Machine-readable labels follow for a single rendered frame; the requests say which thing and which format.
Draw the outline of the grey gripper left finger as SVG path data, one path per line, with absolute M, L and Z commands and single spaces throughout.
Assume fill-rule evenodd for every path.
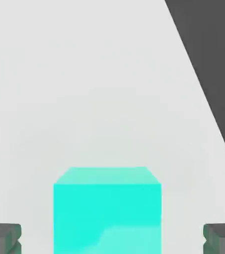
M 21 225 L 0 223 L 0 254 L 22 254 Z

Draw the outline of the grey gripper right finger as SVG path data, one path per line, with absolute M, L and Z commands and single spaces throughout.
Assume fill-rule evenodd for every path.
M 203 254 L 225 254 L 225 223 L 203 226 Z

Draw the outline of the small cyan cube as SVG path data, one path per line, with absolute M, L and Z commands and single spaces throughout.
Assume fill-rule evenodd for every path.
M 53 254 L 161 254 L 161 183 L 146 167 L 72 167 L 53 194 Z

